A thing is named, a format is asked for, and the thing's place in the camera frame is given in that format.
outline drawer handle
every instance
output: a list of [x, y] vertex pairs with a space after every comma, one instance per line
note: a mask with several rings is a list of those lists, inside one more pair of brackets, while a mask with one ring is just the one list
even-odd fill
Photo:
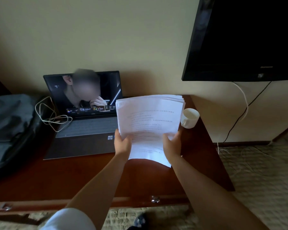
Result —
[[12, 208], [11, 206], [8, 206], [8, 205], [6, 205], [6, 203], [3, 203], [0, 206], [0, 211], [9, 211], [11, 208]]
[[160, 198], [153, 196], [152, 199], [151, 199], [151, 202], [152, 202], [152, 203], [158, 203], [158, 202], [160, 202]]

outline stack of paper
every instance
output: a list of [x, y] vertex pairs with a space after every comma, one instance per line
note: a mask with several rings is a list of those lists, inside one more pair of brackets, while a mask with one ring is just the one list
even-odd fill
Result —
[[116, 101], [122, 139], [133, 135], [129, 159], [149, 159], [170, 167], [163, 152], [162, 134], [169, 138], [178, 131], [184, 110], [180, 95], [149, 95]]

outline laptop keyboard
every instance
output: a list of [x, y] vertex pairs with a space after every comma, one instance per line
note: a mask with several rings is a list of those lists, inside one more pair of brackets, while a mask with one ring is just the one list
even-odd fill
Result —
[[115, 132], [116, 128], [118, 128], [117, 117], [75, 120], [59, 131], [56, 138], [110, 133]]

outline white shirt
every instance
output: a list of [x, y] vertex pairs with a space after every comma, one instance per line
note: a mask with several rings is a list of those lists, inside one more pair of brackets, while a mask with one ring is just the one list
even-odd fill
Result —
[[40, 230], [96, 230], [92, 220], [75, 208], [64, 208], [56, 212]]

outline wall-mounted tv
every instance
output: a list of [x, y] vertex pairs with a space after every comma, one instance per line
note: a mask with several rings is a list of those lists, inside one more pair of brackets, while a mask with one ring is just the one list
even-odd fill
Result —
[[288, 80], [288, 0], [200, 0], [182, 80]]

